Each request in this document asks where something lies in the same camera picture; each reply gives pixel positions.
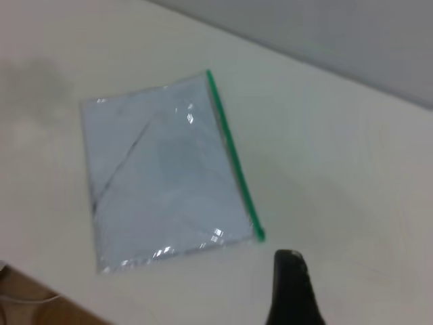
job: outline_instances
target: white cable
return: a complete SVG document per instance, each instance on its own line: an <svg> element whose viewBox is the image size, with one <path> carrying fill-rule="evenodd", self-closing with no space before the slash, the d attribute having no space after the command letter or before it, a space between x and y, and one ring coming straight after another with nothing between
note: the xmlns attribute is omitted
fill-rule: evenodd
<svg viewBox="0 0 433 325"><path fill-rule="evenodd" d="M56 295L52 298L43 299L43 300L21 300L21 299L15 299L5 295L0 295L0 300L7 301L8 303L20 303L23 305L40 305L42 303L49 303L50 301L56 300L57 298L60 298L60 295Z"/></svg>

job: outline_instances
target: plastic bag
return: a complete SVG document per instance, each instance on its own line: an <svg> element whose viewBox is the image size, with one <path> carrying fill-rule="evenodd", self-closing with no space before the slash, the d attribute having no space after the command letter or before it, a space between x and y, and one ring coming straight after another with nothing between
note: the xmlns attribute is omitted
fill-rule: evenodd
<svg viewBox="0 0 433 325"><path fill-rule="evenodd" d="M264 240L210 71L82 116L100 272Z"/></svg>

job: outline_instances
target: white table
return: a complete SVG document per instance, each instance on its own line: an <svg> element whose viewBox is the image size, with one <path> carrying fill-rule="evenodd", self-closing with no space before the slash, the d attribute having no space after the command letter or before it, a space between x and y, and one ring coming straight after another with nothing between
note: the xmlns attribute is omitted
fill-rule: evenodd
<svg viewBox="0 0 433 325"><path fill-rule="evenodd" d="M263 324L295 248L329 324L432 323L431 112L140 0L3 0L0 58L0 259L119 324ZM78 101L206 68L266 243L97 275Z"/></svg>

